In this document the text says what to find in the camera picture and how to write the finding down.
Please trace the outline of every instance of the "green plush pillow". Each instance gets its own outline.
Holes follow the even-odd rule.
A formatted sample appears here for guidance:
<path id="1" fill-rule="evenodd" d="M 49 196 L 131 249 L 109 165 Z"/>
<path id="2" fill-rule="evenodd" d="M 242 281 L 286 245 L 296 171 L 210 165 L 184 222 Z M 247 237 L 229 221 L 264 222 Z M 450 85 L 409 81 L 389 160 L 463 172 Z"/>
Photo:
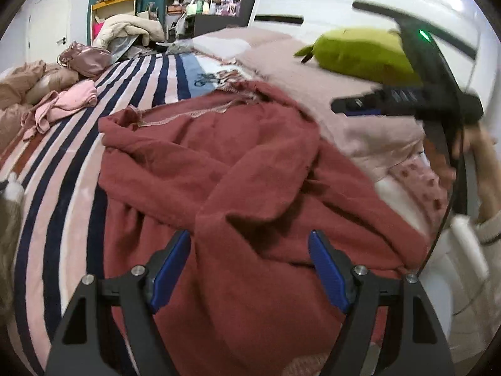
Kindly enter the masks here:
<path id="1" fill-rule="evenodd" d="M 394 31 L 372 28 L 328 31 L 294 56 L 304 56 L 302 63 L 314 56 L 320 67 L 328 71 L 384 85 L 421 85 L 402 49 L 400 35 Z"/>

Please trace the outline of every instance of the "white door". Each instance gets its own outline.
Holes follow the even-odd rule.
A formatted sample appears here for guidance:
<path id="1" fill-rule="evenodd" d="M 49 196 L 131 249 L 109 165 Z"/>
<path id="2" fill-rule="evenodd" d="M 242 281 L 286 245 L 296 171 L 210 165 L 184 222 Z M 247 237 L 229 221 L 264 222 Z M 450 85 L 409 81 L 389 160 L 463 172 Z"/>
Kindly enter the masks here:
<path id="1" fill-rule="evenodd" d="M 27 40 L 29 62 L 56 62 L 58 55 L 68 47 L 70 10 L 70 0 L 40 0 L 30 7 Z"/>

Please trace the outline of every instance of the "green led light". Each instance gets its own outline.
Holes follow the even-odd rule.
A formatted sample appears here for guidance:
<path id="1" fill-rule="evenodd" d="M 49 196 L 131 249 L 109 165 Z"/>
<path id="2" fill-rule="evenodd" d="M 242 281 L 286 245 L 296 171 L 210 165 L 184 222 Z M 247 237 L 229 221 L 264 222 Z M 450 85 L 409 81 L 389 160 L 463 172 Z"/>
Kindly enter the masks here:
<path id="1" fill-rule="evenodd" d="M 419 33 L 425 37 L 425 39 L 427 39 L 428 41 L 431 41 L 430 40 L 430 37 L 426 34 L 426 32 L 422 31 L 422 30 L 419 30 Z"/>

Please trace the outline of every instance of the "red garment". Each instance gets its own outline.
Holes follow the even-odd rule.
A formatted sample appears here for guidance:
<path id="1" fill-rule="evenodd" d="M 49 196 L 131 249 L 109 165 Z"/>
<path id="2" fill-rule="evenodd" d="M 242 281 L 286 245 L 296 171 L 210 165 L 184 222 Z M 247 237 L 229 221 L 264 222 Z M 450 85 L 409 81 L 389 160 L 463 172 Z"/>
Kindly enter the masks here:
<path id="1" fill-rule="evenodd" d="M 293 100 L 263 82 L 234 86 L 261 101 L 150 127 L 138 127 L 131 108 L 99 122 L 107 277 L 146 263 L 175 230 L 192 233 L 186 268 L 155 316 L 181 376 L 277 376 L 294 358 L 331 349 L 343 316 L 312 268 L 312 229 L 390 277 L 417 268 L 427 250 Z M 233 99 L 242 96 L 215 91 L 143 120 Z M 374 338 L 382 332 L 379 320 Z"/>

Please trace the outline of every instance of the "headboard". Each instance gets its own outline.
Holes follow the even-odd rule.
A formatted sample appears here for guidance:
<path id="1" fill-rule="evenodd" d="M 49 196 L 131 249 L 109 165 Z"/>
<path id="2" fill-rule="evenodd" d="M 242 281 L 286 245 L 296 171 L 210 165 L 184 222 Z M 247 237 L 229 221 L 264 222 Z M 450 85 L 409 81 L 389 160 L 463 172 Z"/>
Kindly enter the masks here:
<path id="1" fill-rule="evenodd" d="M 354 26 L 396 29 L 386 17 L 352 9 L 355 0 L 256 0 L 249 27 L 284 32 L 312 44 L 325 31 Z M 467 13 L 461 0 L 363 0 L 384 5 L 427 21 L 469 45 L 472 59 L 437 38 L 460 87 L 474 90 L 484 109 L 489 104 L 497 75 L 498 45 Z"/>

